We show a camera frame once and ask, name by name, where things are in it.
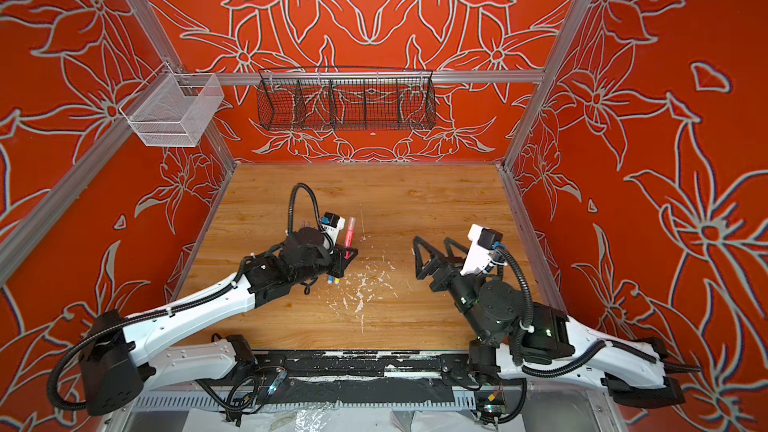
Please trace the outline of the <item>pink marker pen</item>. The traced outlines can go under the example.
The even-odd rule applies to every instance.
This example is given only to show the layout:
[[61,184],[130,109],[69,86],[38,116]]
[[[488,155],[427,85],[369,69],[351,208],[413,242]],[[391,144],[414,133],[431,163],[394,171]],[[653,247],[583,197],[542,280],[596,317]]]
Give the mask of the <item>pink marker pen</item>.
[[356,219],[354,217],[350,217],[347,220],[347,228],[346,228],[346,234],[345,234],[345,239],[344,239],[344,246],[347,247],[347,248],[351,248],[352,247],[352,242],[353,242],[353,238],[354,238],[354,231],[355,231],[355,224],[356,224]]

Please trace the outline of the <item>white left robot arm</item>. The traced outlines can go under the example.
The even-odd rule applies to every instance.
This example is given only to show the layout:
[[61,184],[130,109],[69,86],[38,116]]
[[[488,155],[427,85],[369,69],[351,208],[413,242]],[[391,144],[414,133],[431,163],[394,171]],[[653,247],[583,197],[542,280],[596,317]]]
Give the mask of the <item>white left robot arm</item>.
[[326,233],[302,228],[244,257],[237,272],[207,289],[128,317],[116,310],[98,316],[75,354],[87,413],[102,416],[135,399],[160,374],[150,371],[150,361],[177,342],[284,297],[295,286],[309,292],[322,275],[341,278],[358,250],[330,246],[327,239]]

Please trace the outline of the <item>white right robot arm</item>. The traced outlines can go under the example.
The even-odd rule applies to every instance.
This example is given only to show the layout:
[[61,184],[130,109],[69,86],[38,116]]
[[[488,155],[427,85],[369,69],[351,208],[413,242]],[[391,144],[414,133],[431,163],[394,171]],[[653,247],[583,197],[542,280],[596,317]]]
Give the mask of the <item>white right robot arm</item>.
[[669,362],[659,339],[620,339],[536,302],[499,233],[483,229],[469,247],[446,239],[442,249],[415,237],[413,253],[416,278],[448,293],[474,333],[460,384],[538,379],[598,390],[625,407],[684,404],[676,377],[690,366]]

